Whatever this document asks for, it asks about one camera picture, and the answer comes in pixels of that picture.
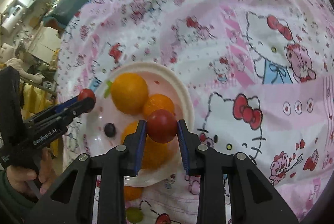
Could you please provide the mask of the person left hand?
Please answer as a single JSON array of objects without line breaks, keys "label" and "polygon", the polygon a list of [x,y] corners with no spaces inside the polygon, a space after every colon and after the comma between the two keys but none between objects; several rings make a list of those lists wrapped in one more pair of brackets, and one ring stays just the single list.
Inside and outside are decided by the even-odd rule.
[{"label": "person left hand", "polygon": [[49,148],[44,148],[42,150],[38,175],[31,169],[9,166],[6,169],[6,176],[13,189],[28,196],[37,196],[28,185],[28,182],[33,182],[38,179],[41,183],[39,193],[40,195],[44,195],[57,178],[56,172],[53,168],[51,150]]}]

